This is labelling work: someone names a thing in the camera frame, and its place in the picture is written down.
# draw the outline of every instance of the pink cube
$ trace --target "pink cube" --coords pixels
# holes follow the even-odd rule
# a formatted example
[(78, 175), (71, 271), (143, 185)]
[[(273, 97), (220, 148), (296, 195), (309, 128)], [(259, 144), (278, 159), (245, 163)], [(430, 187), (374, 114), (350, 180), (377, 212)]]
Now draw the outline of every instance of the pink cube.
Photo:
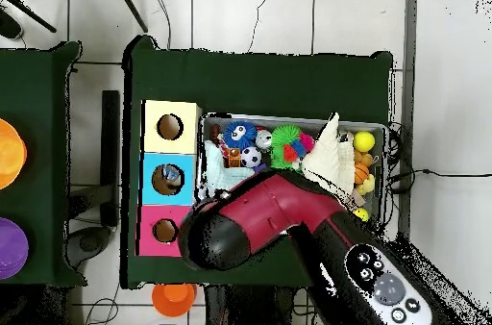
[(155, 236), (154, 226), (160, 220), (168, 219), (179, 228), (191, 207), (180, 205), (144, 205), (141, 209), (139, 256), (181, 256), (178, 240), (159, 241)]

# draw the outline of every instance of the gray plastic bin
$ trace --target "gray plastic bin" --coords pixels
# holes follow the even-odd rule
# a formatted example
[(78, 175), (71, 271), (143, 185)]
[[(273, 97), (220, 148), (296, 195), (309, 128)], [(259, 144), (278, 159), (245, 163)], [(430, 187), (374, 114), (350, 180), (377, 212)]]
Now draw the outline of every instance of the gray plastic bin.
[[(203, 141), (209, 138), (210, 127), (213, 124), (217, 124), (221, 132), (223, 132), (226, 125), (230, 121), (238, 119), (250, 121), (256, 126), (263, 126), (269, 131), (273, 131), (276, 127), (285, 124), (294, 124), (299, 126), (304, 133), (309, 134), (314, 138), (317, 137), (319, 131), (328, 121), (319, 119), (272, 117), (247, 114), (204, 113), (200, 117), (200, 129), (202, 133), (200, 139), (197, 141), (199, 144), (198, 152), (203, 152)], [(339, 121), (338, 123), (339, 134), (343, 134), (344, 132), (354, 134), (359, 131), (368, 131), (372, 133), (376, 143), (370, 153), (373, 157), (379, 157), (379, 160), (369, 167), (369, 171), (376, 179), (376, 187), (372, 192), (364, 195), (364, 199), (366, 200), (364, 208), (369, 212), (371, 218), (375, 218), (375, 220), (383, 222), (386, 204), (386, 154), (388, 152), (388, 129), (387, 127), (377, 123), (359, 123), (350, 121)], [(202, 161), (203, 159), (199, 158), (197, 163), (197, 187), (199, 187), (202, 183), (202, 173), (204, 171)]]

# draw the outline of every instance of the control buttons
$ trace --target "control buttons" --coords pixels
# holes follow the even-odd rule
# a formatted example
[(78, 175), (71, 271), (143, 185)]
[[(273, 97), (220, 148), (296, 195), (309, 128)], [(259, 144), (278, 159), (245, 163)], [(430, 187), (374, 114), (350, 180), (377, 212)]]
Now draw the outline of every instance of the control buttons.
[(374, 296), (384, 306), (394, 306), (405, 297), (405, 286), (402, 281), (393, 274), (382, 273), (374, 284)]
[(405, 301), (405, 307), (411, 313), (418, 313), (420, 311), (420, 304), (415, 298), (408, 298)]
[(384, 264), (382, 264), (382, 261), (375, 261), (373, 267), (375, 270), (380, 271), (384, 267)]
[(391, 318), (393, 318), (393, 321), (397, 324), (402, 324), (406, 320), (406, 314), (402, 309), (397, 308), (391, 312)]
[(361, 262), (361, 263), (364, 263), (364, 264), (368, 264), (369, 263), (369, 255), (367, 253), (360, 253), (358, 256), (357, 256), (357, 259)]
[(374, 273), (372, 272), (372, 270), (370, 268), (363, 268), (362, 271), (360, 271), (360, 278), (364, 282), (368, 282), (373, 277), (374, 277)]

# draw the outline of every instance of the green table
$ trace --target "green table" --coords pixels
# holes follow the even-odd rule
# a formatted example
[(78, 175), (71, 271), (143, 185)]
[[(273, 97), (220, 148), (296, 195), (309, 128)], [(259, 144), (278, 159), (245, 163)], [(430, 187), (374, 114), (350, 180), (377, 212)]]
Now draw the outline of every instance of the green table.
[(28, 156), (17, 179), (0, 190), (0, 216), (29, 240), (22, 270), (0, 284), (80, 286), (84, 277), (65, 261), (68, 196), (67, 74), (78, 42), (49, 51), (0, 50), (0, 117), (24, 140)]
[(386, 124), (389, 52), (372, 57), (277, 56), (157, 50), (150, 37), (127, 47), (123, 114), (121, 282), (306, 287), (308, 275), (284, 237), (229, 271), (194, 271), (181, 259), (135, 255), (140, 101), (196, 102), (204, 112), (328, 118)]

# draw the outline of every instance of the colored block toy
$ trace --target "colored block toy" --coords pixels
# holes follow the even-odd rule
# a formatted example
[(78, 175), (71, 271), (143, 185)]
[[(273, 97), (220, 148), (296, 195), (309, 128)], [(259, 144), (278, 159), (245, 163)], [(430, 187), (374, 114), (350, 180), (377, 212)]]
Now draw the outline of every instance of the colored block toy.
[[(202, 111), (195, 103), (147, 100), (142, 104), (145, 105), (145, 152), (196, 154)], [(172, 132), (175, 127), (179, 132)]]
[(181, 256), (178, 240), (171, 242), (159, 241), (155, 226), (161, 220), (171, 220), (179, 228), (191, 207), (176, 205), (147, 205), (141, 208), (139, 256), (165, 256), (179, 258)]
[[(183, 186), (177, 194), (164, 195), (156, 191), (153, 185), (153, 175), (161, 172), (168, 164), (177, 167), (184, 178)], [(145, 152), (143, 157), (142, 205), (181, 205), (191, 206), (194, 201), (196, 156), (180, 154), (157, 154)]]

